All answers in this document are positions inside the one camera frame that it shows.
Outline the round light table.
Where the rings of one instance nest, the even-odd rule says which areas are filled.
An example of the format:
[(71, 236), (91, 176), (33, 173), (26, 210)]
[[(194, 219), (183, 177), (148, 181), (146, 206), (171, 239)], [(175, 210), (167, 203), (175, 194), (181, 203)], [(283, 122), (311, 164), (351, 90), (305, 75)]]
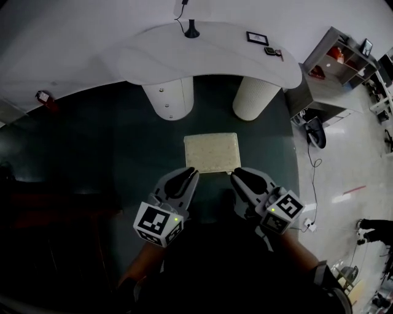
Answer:
[(350, 290), (348, 297), (352, 305), (356, 305), (363, 298), (367, 286), (367, 279), (361, 278)]

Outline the person's right forearm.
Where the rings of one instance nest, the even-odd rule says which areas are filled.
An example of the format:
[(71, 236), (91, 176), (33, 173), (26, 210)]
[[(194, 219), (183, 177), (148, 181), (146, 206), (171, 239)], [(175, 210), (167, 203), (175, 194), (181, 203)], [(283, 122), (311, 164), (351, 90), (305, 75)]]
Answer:
[(271, 245), (298, 272), (307, 273), (319, 264), (317, 257), (300, 243), (295, 230), (290, 229), (282, 235), (274, 236)]

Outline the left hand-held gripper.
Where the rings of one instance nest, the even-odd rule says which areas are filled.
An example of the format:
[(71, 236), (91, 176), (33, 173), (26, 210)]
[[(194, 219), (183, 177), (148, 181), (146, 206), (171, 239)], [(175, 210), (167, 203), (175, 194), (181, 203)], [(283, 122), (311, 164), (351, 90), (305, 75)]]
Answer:
[(137, 235), (167, 247), (184, 230), (199, 178), (200, 173), (194, 167), (183, 167), (159, 179), (148, 200), (139, 206), (133, 223)]

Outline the red fire extinguisher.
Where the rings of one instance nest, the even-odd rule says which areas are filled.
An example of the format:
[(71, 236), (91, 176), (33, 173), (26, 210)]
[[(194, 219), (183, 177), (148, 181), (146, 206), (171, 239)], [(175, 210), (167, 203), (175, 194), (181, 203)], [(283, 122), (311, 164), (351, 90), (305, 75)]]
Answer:
[(59, 106), (56, 104), (54, 98), (50, 94), (45, 91), (39, 90), (36, 95), (36, 99), (46, 108), (48, 108), (51, 112), (58, 112)]

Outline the person's black clothing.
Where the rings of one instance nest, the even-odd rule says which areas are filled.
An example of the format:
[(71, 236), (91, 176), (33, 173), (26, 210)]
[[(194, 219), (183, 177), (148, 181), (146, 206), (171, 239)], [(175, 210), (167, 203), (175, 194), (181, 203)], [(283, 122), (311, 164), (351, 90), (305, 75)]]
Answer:
[(215, 223), (190, 220), (161, 267), (117, 289), (118, 314), (353, 314), (330, 269), (298, 272), (258, 236), (223, 190)]

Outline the small black picture frame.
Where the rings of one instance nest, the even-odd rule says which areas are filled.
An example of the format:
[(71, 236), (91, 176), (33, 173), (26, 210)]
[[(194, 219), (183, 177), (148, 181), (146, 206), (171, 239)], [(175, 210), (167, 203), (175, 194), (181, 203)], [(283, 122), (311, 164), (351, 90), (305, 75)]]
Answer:
[(370, 56), (372, 47), (373, 44), (368, 39), (365, 39), (360, 47), (361, 54), (368, 58)]

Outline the wide black picture frame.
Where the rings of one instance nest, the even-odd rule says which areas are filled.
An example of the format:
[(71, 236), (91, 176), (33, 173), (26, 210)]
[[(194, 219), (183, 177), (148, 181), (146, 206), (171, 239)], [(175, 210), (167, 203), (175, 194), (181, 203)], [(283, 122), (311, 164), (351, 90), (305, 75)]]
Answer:
[(259, 45), (263, 45), (266, 47), (269, 46), (269, 40), (266, 35), (247, 31), (246, 37), (247, 37), (247, 41), (251, 42), (253, 44), (259, 44)]

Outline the grey-green basket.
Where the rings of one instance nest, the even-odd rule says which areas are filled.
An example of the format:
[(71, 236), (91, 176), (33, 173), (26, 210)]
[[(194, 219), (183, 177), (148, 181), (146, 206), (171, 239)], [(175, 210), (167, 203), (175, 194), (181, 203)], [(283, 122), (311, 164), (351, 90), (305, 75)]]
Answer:
[(359, 274), (359, 268), (357, 266), (344, 266), (340, 272), (348, 282), (353, 283)]

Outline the white curved dressing table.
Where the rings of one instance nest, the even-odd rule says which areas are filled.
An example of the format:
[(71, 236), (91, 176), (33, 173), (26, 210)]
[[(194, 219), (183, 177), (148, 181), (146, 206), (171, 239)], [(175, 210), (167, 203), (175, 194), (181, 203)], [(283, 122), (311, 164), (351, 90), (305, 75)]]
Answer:
[(243, 121), (256, 119), (280, 89), (300, 85), (302, 72), (294, 57), (281, 50), (268, 56), (262, 45), (247, 41), (246, 29), (219, 22), (199, 22), (200, 36), (186, 38), (177, 24), (157, 26), (132, 37), (121, 50), (121, 77), (143, 87), (155, 113), (176, 121), (193, 109), (193, 79), (201, 75), (242, 77), (233, 111)]

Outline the white office desk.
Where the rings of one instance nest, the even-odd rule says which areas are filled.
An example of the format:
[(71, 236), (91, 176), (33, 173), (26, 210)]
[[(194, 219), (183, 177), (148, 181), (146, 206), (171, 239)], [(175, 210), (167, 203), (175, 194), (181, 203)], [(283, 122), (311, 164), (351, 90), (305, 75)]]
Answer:
[(379, 97), (379, 101), (369, 107), (369, 111), (377, 117), (380, 123), (388, 120), (393, 121), (393, 95), (388, 90), (380, 72), (376, 71), (375, 75), (383, 92)]

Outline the cream upholstered stool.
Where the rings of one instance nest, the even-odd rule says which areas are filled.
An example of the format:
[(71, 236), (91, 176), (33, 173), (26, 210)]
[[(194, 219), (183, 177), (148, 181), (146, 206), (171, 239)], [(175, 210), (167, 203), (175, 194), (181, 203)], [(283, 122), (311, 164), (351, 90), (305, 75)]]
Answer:
[(185, 165), (201, 174), (226, 172), (241, 167), (237, 134), (198, 134), (184, 137)]

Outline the grey desk with shelves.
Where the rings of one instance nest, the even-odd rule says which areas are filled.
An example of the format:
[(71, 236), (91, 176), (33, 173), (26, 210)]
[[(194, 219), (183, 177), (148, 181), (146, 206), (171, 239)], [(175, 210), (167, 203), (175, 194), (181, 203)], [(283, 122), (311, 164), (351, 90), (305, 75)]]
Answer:
[[(341, 48), (344, 64), (327, 55), (332, 47)], [(325, 80), (308, 75), (316, 66), (324, 71)], [(361, 85), (375, 74), (380, 66), (372, 55), (366, 58), (361, 54), (360, 45), (350, 36), (332, 26), (304, 63), (300, 64), (300, 68), (301, 84), (286, 91), (290, 117), (300, 113), (326, 122), (345, 110), (363, 112), (361, 99), (365, 90)], [(365, 77), (359, 74), (363, 68)]]

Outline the person's left forearm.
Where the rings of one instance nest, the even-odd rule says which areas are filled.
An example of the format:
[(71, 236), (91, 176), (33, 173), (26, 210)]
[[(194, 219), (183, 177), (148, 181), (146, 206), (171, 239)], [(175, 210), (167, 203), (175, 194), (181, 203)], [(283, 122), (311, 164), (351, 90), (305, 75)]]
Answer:
[(119, 280), (118, 287), (123, 285), (127, 280), (137, 283), (146, 276), (154, 273), (161, 267), (165, 253), (166, 248), (146, 242)]

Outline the black round floor device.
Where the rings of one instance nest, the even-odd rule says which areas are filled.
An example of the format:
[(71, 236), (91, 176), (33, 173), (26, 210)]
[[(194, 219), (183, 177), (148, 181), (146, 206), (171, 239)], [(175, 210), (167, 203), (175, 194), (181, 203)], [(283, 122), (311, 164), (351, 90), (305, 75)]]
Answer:
[(323, 125), (318, 117), (305, 123), (306, 139), (308, 144), (322, 150), (326, 147), (326, 136)]

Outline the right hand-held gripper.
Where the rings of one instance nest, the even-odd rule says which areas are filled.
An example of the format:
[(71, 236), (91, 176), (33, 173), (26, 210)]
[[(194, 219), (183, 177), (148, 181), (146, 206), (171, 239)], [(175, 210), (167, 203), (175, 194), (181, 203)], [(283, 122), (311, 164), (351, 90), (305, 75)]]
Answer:
[(260, 170), (238, 167), (230, 175), (230, 181), (248, 205), (245, 218), (276, 234), (284, 234), (305, 207), (292, 190), (276, 186), (271, 177)]

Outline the black monitor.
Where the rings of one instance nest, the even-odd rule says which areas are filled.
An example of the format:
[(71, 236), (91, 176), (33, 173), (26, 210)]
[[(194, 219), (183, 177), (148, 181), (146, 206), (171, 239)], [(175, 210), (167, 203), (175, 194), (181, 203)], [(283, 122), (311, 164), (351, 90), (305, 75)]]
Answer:
[(379, 60), (379, 72), (387, 86), (393, 84), (393, 47), (385, 53)]

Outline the orange bag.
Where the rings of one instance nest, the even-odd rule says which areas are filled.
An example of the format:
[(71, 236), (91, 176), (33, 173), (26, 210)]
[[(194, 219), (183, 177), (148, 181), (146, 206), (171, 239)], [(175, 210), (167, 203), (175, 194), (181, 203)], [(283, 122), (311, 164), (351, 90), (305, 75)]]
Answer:
[(332, 47), (328, 52), (327, 55), (336, 60), (336, 62), (340, 64), (344, 64), (344, 54), (341, 51), (340, 47)]

